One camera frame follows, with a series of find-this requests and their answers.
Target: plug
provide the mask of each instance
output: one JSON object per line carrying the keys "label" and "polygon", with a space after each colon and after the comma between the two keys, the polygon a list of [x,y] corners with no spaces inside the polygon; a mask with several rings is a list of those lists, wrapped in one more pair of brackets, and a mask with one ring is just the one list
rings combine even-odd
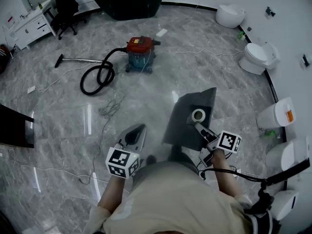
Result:
{"label": "plug", "polygon": [[206,180],[206,174],[205,174],[205,172],[201,172],[201,173],[200,173],[200,176],[202,177],[203,180]]}
{"label": "plug", "polygon": [[34,92],[36,90],[36,86],[32,86],[30,88],[28,88],[27,93],[30,94],[32,92]]}

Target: hand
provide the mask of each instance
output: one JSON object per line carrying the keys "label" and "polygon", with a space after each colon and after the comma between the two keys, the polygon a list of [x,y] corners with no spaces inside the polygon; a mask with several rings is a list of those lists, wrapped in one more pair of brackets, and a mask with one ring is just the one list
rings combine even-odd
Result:
{"label": "hand", "polygon": [[222,149],[218,148],[214,151],[214,157],[212,158],[211,163],[214,165],[217,162],[222,162],[225,160],[226,160],[226,158],[224,155],[224,151]]}

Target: office chair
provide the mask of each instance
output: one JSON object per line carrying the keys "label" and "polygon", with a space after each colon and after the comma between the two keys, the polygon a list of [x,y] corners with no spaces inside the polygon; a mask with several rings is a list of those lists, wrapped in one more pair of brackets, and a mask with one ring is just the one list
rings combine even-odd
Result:
{"label": "office chair", "polygon": [[84,21],[87,22],[86,19],[75,19],[74,14],[78,12],[78,3],[75,0],[55,0],[57,4],[58,14],[53,18],[51,25],[59,26],[61,28],[61,32],[58,35],[58,39],[62,39],[62,34],[64,31],[70,27],[74,35],[77,35],[77,32],[73,28],[73,24]]}

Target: bathtub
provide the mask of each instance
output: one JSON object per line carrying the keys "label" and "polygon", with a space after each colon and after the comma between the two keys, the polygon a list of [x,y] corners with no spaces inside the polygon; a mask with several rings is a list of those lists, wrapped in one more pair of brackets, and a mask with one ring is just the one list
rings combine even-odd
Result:
{"label": "bathtub", "polygon": [[161,0],[94,0],[115,20],[131,20],[153,17]]}

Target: black cable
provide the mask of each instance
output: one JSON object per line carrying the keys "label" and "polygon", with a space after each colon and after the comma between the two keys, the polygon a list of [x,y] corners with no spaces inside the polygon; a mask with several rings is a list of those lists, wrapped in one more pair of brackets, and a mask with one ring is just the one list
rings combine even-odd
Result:
{"label": "black cable", "polygon": [[228,159],[229,157],[231,157],[232,153],[226,154],[225,155],[225,159]]}
{"label": "black cable", "polygon": [[[117,48],[117,49],[113,49],[111,52],[109,52],[107,54],[107,56],[104,58],[103,62],[101,65],[98,65],[98,66],[94,66],[90,69],[88,69],[84,74],[83,76],[81,77],[81,81],[80,81],[80,89],[81,91],[85,94],[85,95],[88,95],[88,96],[93,96],[95,94],[97,94],[103,87],[107,86],[109,83],[111,83],[115,77],[115,71],[113,70],[113,64],[111,62],[109,62],[107,59],[114,53],[114,52],[117,52],[117,51],[122,51],[122,52],[127,52],[127,48]],[[100,80],[101,78],[101,72],[102,72],[102,69],[103,68],[106,68],[108,69],[108,72],[107,72],[107,75],[106,75],[106,78],[105,80],[102,82]],[[83,87],[83,83],[84,83],[84,80],[86,79],[87,75],[92,72],[93,70],[95,69],[98,69],[98,73],[97,73],[97,82],[99,84],[99,87],[97,89],[95,89],[93,92],[87,92],[85,91],[84,87]]]}
{"label": "black cable", "polygon": [[202,163],[202,161],[201,161],[201,162],[199,162],[199,163],[196,165],[196,168],[198,168],[198,166],[199,166],[201,163]]}
{"label": "black cable", "polygon": [[240,174],[240,173],[235,172],[235,171],[231,171],[231,170],[227,170],[227,169],[218,169],[218,168],[208,168],[208,169],[200,171],[201,172],[200,176],[204,180],[206,179],[206,176],[205,176],[206,171],[215,171],[215,172],[221,172],[221,173],[235,174],[237,176],[243,177],[244,179],[252,181],[252,182],[265,182],[266,181],[266,179],[264,179],[264,178],[252,177],[252,176]]}
{"label": "black cable", "polygon": [[229,167],[233,167],[235,169],[235,172],[237,172],[237,168],[235,166],[229,166]]}

